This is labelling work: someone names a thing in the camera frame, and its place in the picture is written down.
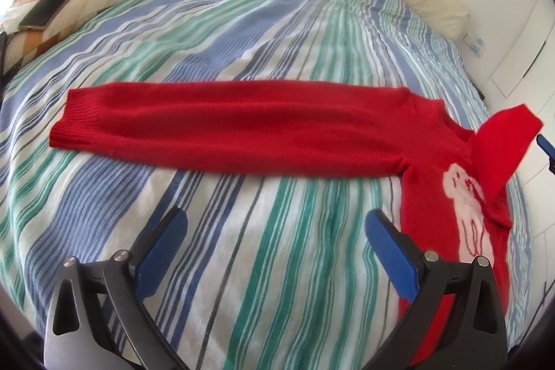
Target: striped bedsheet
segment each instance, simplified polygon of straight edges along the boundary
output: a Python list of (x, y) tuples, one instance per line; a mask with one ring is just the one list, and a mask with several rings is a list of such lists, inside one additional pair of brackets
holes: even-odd
[[(444, 99), (468, 128), (488, 115), (454, 44), (400, 0), (112, 7), (24, 67), (3, 93), (0, 277), (39, 330), (65, 256), (92, 262), (128, 249), (177, 205), (182, 237), (163, 244), (168, 270), (148, 276), (143, 297), (188, 366), (358, 369), (370, 358), (396, 323), (398, 298), (363, 218), (382, 207), (399, 225), (397, 177), (204, 174), (48, 147), (70, 88), (257, 78), (407, 86)], [(516, 178), (509, 195), (513, 344), (528, 309), (531, 246)], [(130, 355), (113, 316), (110, 327)]]

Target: white cabinet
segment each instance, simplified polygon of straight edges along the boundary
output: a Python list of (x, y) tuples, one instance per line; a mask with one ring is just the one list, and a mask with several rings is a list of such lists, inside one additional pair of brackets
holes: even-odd
[(505, 97), (511, 95), (530, 68), (554, 22), (553, 1), (538, 0), (519, 38), (491, 77)]
[(526, 104), (534, 113), (542, 110), (555, 93), (555, 28), (528, 73), (507, 98), (507, 106)]
[(537, 237), (555, 223), (555, 174), (544, 168), (524, 186), (532, 237)]

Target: patterned pillow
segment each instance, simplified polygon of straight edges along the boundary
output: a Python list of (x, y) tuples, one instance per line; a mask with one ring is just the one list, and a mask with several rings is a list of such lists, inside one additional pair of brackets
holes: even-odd
[(1, 85), (5, 85), (21, 67), (31, 63), (52, 46), (69, 37), (98, 13), (124, 0), (68, 0), (44, 30), (22, 30), (14, 33), (13, 26), (6, 21), (8, 17), (11, 16), (15, 19), (13, 11), (19, 11), (21, 15), (37, 1), (13, 1), (12, 7), (8, 9), (3, 19), (7, 30), (11, 33), (8, 33), (7, 45), (3, 50), (5, 55)]

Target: sweater cuff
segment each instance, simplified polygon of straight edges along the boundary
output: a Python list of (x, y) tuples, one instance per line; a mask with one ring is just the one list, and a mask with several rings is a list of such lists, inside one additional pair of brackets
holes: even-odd
[(96, 89), (73, 88), (68, 91), (62, 118), (50, 131), (49, 144), (52, 148), (75, 149), (75, 145), (91, 144), (92, 131), (99, 118)]

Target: blue object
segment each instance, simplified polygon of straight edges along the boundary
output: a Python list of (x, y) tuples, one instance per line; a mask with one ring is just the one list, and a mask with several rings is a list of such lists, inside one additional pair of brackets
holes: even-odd
[(412, 303), (419, 289), (417, 270), (382, 225), (378, 212), (378, 210), (371, 210), (366, 215), (366, 238), (399, 296)]
[(135, 274), (135, 296), (143, 301), (156, 293), (160, 282), (187, 236), (187, 214), (179, 209)]
[(549, 156), (549, 158), (555, 159), (555, 147), (545, 138), (542, 134), (536, 137), (536, 143), (540, 148)]

